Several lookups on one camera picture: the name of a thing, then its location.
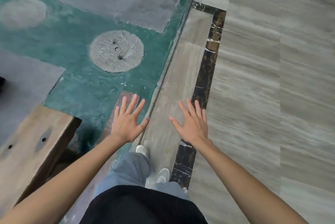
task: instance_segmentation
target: drain cover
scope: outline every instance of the drain cover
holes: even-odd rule
[[[109,31],[97,36],[90,45],[90,58],[107,72],[126,72],[142,61],[141,40],[127,31]]]
[[[13,0],[0,10],[0,21],[13,30],[36,27],[47,15],[47,6],[39,0]]]

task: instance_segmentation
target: green floor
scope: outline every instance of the green floor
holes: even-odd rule
[[[0,6],[8,1],[0,0]],[[121,91],[137,93],[147,100],[139,118],[142,120],[191,0],[179,1],[163,33],[106,19],[55,0],[40,1],[48,6],[43,23],[19,31],[0,25],[1,48],[66,69],[44,104],[82,119],[77,130],[79,150],[86,152],[101,135]],[[127,30],[141,39],[145,54],[138,67],[113,74],[91,62],[90,43],[97,35],[111,30]]]

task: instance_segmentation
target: foot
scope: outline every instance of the foot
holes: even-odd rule
[[[168,168],[162,168],[158,174],[156,183],[160,184],[162,182],[168,182],[169,180],[170,180],[170,170]]]
[[[144,146],[142,145],[138,145],[136,147],[136,153],[141,153],[143,154],[145,157],[149,157],[149,152],[148,149],[146,149]]]

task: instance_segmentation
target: right hand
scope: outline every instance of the right hand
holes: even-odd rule
[[[184,114],[184,125],[180,125],[173,117],[169,119],[180,136],[197,149],[198,144],[206,141],[208,136],[206,110],[201,110],[197,100],[195,109],[190,99],[187,99],[188,110],[181,101],[179,101],[179,106]]]

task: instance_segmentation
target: light blue jeans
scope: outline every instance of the light blue jeans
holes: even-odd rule
[[[146,156],[134,152],[124,153],[109,175],[97,185],[93,198],[117,185],[137,185],[144,187],[145,180],[149,177],[150,173],[149,159]],[[181,199],[190,200],[189,196],[176,182],[155,184],[153,189]]]

